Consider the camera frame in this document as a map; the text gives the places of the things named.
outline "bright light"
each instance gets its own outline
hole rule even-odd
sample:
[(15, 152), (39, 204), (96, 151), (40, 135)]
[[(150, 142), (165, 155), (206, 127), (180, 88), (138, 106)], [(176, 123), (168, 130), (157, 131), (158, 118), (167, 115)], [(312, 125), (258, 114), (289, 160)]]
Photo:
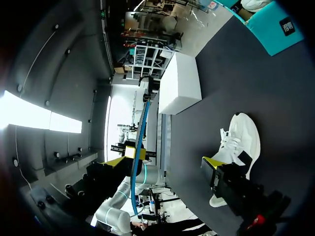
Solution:
[(69, 133), (81, 133), (82, 130), (81, 121), (51, 112), (5, 91), (0, 98), (0, 128), (8, 124)]
[(109, 111), (110, 111), (110, 104), (111, 104), (112, 98), (109, 96), (107, 101), (107, 108), (106, 108), (106, 117), (105, 117), (105, 137), (104, 137), (104, 147), (106, 147), (106, 152), (104, 152), (105, 159), (108, 161), (107, 155), (107, 134), (108, 134), (108, 119), (109, 119)]
[(6, 117), (6, 111), (4, 110), (4, 97), (0, 98), (0, 130), (6, 128), (9, 123)]
[(8, 91), (4, 92), (2, 110), (9, 124), (49, 129), (51, 111), (27, 102)]
[(52, 112), (49, 130), (80, 134), (82, 122)]

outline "blue cable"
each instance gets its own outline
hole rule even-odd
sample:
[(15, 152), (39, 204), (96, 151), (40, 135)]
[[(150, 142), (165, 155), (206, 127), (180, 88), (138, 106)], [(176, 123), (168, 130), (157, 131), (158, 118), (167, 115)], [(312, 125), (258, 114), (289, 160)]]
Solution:
[(137, 175), (138, 163), (139, 163), (139, 158), (140, 158), (140, 150), (141, 150), (142, 138), (143, 138), (143, 134), (144, 134), (144, 128), (146, 126), (144, 123), (147, 120), (149, 106), (150, 106), (150, 102), (147, 103), (146, 109), (144, 111), (142, 125), (141, 125), (141, 130), (140, 130), (140, 135), (139, 135), (139, 142), (138, 142), (138, 146), (137, 146), (137, 150), (136, 150), (136, 156), (135, 156), (135, 159), (134, 159), (134, 170), (133, 170), (133, 173), (132, 173), (131, 203), (132, 203), (132, 208), (133, 208), (133, 212), (134, 212), (135, 215), (138, 214), (137, 205), (136, 205), (136, 195), (135, 195), (136, 175)]

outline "black table surface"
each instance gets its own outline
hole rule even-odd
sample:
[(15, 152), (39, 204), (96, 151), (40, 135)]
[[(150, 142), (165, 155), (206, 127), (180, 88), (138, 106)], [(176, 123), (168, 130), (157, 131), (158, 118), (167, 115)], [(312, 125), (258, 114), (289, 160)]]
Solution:
[[(203, 99), (172, 116), (168, 184), (220, 236), (235, 235), (242, 219), (228, 206), (210, 207), (212, 192), (200, 165), (202, 156), (218, 151), (220, 128), (227, 130), (232, 116), (244, 112), (256, 123), (261, 141), (251, 180), (263, 184), (266, 193), (279, 190), (291, 197), (285, 212), (297, 217), (291, 226), (309, 226), (302, 218), (315, 199), (315, 68), (305, 43), (271, 57), (232, 17), (196, 61)], [(285, 226), (279, 224), (278, 235)]]

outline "black label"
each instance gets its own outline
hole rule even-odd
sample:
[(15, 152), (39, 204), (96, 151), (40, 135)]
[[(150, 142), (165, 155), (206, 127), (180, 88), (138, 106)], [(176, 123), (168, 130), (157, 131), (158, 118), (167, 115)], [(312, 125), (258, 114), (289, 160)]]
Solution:
[(280, 26), (282, 31), (284, 32), (285, 36), (289, 36), (290, 34), (295, 32), (295, 28), (293, 22), (291, 21), (290, 17), (286, 17), (280, 22)]
[(241, 0), (238, 0), (233, 6), (231, 6), (231, 10), (235, 13), (238, 13), (243, 8), (241, 4)]

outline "white sneaker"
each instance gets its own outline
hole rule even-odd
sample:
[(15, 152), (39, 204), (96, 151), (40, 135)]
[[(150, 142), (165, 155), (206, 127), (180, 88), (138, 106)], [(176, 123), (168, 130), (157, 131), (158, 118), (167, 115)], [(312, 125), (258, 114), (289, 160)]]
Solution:
[[(221, 145), (218, 153), (212, 159), (231, 164), (235, 162), (239, 166), (245, 164), (238, 156), (245, 151), (251, 158), (252, 162), (246, 173), (246, 178), (250, 179), (252, 166), (260, 155), (259, 134), (253, 120), (244, 113), (237, 113), (232, 117), (229, 131), (221, 131)], [(212, 207), (226, 205), (223, 198), (217, 198), (215, 195), (210, 199)]]

